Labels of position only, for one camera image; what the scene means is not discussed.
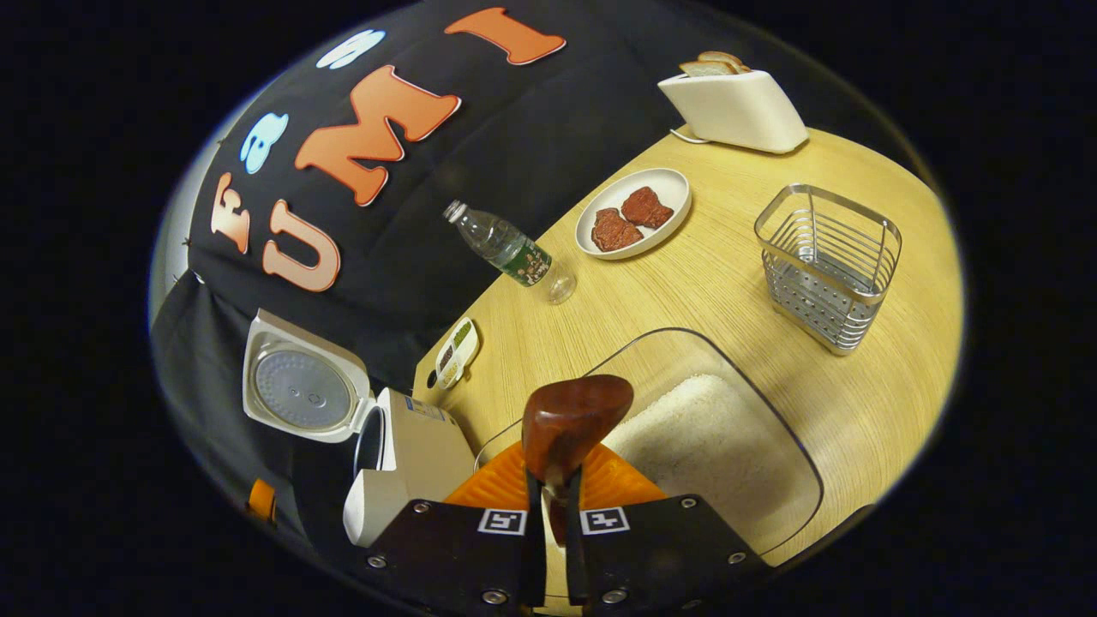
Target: green bottle label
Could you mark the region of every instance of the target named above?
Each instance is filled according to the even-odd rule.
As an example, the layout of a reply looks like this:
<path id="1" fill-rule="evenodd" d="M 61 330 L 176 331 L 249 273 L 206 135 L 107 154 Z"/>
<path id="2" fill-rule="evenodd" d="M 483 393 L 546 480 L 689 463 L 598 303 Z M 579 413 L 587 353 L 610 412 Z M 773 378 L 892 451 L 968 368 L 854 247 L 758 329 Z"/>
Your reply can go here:
<path id="1" fill-rule="evenodd" d="M 533 244 L 533 240 L 525 238 L 525 244 L 522 245 L 518 255 L 499 269 L 523 285 L 531 287 L 544 278 L 550 266 L 552 266 L 552 257 L 543 248 Z"/>

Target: wire basket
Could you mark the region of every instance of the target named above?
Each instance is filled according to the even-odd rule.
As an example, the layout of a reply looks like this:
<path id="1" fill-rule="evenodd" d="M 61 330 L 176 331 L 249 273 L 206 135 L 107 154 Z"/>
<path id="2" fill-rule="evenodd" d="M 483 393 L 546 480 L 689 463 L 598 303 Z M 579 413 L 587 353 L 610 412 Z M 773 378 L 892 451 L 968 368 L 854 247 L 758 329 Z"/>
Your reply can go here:
<path id="1" fill-rule="evenodd" d="M 841 195 L 789 184 L 755 221 L 770 299 L 833 354 L 852 354 L 895 274 L 903 237 Z"/>

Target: meat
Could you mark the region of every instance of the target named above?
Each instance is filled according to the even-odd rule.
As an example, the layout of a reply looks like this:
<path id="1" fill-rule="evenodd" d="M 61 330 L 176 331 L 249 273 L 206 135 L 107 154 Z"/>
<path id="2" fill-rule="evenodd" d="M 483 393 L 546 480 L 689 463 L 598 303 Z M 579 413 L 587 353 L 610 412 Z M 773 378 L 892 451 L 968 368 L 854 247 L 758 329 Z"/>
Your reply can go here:
<path id="1" fill-rule="evenodd" d="M 590 239 L 599 249 L 609 251 L 624 248 L 644 238 L 635 225 L 621 218 L 615 207 L 607 207 L 595 213 L 595 228 Z"/>
<path id="2" fill-rule="evenodd" d="M 657 229 L 675 211 L 659 203 L 659 195 L 651 187 L 641 187 L 624 200 L 621 213 L 633 225 Z"/>

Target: wooden table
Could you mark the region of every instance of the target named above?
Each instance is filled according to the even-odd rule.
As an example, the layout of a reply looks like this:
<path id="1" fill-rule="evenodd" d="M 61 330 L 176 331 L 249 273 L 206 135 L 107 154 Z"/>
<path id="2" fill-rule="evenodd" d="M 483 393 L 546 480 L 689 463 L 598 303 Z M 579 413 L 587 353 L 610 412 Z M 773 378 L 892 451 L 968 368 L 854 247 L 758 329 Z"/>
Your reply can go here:
<path id="1" fill-rule="evenodd" d="M 693 205 L 682 225 L 657 248 L 630 259 L 583 254 L 575 244 L 583 209 L 613 181 L 655 167 L 677 169 L 690 181 Z M 848 357 L 829 354 L 770 306 L 754 222 L 778 191 L 794 182 L 864 204 L 903 234 L 889 294 Z M 584 374 L 646 332 L 694 329 L 758 386 L 822 475 L 818 512 L 767 556 L 776 565 L 880 500 L 918 455 L 943 410 L 964 321 L 952 229 L 925 183 L 856 143 L 810 130 L 808 142 L 798 150 L 769 155 L 668 135 L 607 178 L 536 242 L 575 269 L 574 295 L 548 305 L 500 277 L 464 314 L 483 338 L 467 379 L 449 391 L 427 388 L 444 339 L 416 370 L 414 396 L 450 410 L 474 451 L 521 417 L 538 386 Z M 497 440 L 486 453 L 511 442 Z M 547 593 L 566 595 L 559 562 L 550 565 Z M 550 609 L 578 614 L 552 599 Z"/>

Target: plastic bottle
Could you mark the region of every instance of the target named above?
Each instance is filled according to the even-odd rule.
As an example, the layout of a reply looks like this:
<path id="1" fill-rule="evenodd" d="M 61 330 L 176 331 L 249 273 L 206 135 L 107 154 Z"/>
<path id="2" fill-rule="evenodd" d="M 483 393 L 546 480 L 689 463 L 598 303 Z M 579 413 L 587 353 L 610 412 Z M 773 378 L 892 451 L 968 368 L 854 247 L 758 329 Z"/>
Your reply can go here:
<path id="1" fill-rule="evenodd" d="M 493 266 L 550 304 L 559 304 L 575 291 L 575 276 L 517 227 L 487 212 L 454 200 L 442 213 L 461 237 Z"/>

